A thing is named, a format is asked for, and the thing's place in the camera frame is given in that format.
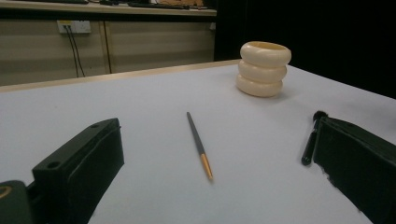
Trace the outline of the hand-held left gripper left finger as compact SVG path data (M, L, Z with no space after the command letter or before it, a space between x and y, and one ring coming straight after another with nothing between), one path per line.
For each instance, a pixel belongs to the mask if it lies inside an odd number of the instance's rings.
M48 224L87 224L124 164L118 119L89 126L33 168Z

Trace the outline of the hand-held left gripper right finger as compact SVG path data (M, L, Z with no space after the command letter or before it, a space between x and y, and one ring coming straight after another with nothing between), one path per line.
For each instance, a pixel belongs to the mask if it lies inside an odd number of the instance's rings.
M374 224L396 224L396 145L353 123L322 118L313 160Z

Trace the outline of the grey pen with gold end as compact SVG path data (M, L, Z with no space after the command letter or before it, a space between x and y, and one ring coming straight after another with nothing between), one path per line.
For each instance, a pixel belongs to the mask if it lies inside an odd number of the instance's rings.
M198 134L198 131L195 127L195 124L194 124L194 121L192 119L190 112L187 113L187 118L188 118L188 122L191 127L191 133L192 133L201 163L203 165L203 169L205 171L207 178L210 181L212 181L214 179L214 176L213 176L213 173L212 173L212 170L210 167L210 163L209 163L208 157L206 156L204 145L203 145L200 135Z

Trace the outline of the cream ribbed pen holder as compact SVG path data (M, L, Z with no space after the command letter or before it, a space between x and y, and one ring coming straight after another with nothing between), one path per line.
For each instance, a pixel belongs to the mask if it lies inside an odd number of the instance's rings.
M280 93L291 51L279 44L250 41L240 49L236 87L249 95L272 97Z

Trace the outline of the beige long desk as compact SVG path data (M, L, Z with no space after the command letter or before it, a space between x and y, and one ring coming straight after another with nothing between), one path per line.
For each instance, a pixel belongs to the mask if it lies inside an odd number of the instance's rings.
M0 0L0 87L93 77L214 57L214 9ZM61 34L57 21L89 21Z

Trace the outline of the white wall socket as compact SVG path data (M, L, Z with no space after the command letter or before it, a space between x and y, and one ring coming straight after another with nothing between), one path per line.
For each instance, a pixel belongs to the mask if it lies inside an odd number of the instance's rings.
M92 31L89 21L57 21L57 26L61 34L89 34Z

